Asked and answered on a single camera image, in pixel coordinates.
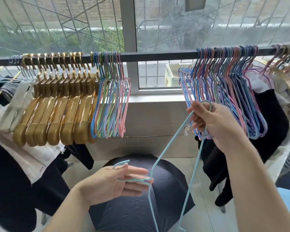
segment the black umbrella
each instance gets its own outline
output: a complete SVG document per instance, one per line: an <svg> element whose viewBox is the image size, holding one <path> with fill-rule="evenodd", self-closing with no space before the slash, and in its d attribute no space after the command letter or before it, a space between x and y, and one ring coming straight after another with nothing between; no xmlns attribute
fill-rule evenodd
<svg viewBox="0 0 290 232"><path fill-rule="evenodd" d="M112 166L124 160L130 160L129 165L146 168L150 172L157 158L152 154L130 154L114 158L104 166ZM188 184L185 175L166 160L158 162L153 178L150 197L155 218L159 232L167 232L179 220ZM189 195L184 214L194 206ZM118 197L93 205L89 214L97 231L156 232L147 193L141 197Z"/></svg>

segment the tile grout line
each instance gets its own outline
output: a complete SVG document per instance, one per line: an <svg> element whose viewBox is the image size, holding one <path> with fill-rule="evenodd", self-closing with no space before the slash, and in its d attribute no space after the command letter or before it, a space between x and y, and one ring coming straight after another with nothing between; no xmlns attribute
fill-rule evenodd
<svg viewBox="0 0 290 232"><path fill-rule="evenodd" d="M208 210L207 210L207 207L206 207L206 203L205 203L205 200L204 200L204 197L203 197L203 194L202 194L202 190L201 190L201 187L200 187L200 184L199 184L199 181L198 181L198 178L197 178L197 171L195 173L195 179L197 180L197 183L198 183L198 186L199 186L199 189L200 189L200 192L201 192L201 195L202 195L202 199L203 199L203 202L204 202L204 205L205 205L205 208L206 208L206 212L207 212L207 216L209 218L209 222L211 223L211 227L212 227L212 230L214 231L214 228L213 228L213 225L212 225L212 221L211 221L211 218L209 217L209 214L208 214Z"/></svg>

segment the forearm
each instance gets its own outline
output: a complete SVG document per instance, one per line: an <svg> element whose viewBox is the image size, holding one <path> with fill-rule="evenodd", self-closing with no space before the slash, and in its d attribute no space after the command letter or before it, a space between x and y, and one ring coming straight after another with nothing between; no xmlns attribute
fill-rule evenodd
<svg viewBox="0 0 290 232"><path fill-rule="evenodd" d="M240 232L290 231L290 213L247 139L226 153Z"/></svg>
<svg viewBox="0 0 290 232"><path fill-rule="evenodd" d="M89 203L81 196L77 185L58 208L50 224L43 232L78 232L82 230Z"/></svg>

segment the person's right arm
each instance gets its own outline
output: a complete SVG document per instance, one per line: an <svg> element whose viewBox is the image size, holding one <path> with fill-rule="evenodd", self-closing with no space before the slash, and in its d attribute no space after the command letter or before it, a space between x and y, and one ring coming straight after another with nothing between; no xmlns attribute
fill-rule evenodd
<svg viewBox="0 0 290 232"><path fill-rule="evenodd" d="M194 101L192 128L205 125L216 146L224 152L240 232L290 232L290 213L265 166L227 107Z"/></svg>

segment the hand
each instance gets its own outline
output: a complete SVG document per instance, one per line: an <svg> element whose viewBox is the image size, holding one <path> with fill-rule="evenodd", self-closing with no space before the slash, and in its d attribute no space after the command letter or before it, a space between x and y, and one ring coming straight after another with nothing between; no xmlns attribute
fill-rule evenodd
<svg viewBox="0 0 290 232"><path fill-rule="evenodd" d="M224 105L212 103L212 112L210 112L209 103L193 101L187 111L189 113L194 111L190 118L190 121L193 121L192 128L203 132L206 125L214 143L225 154L238 148L240 143L248 141L243 129Z"/></svg>
<svg viewBox="0 0 290 232"><path fill-rule="evenodd" d="M122 166L106 166L93 175L79 182L77 187L83 198L90 204L98 204L117 198L119 196L141 196L149 186L141 182L120 182L133 178L144 179L147 169L138 168L125 163Z"/></svg>

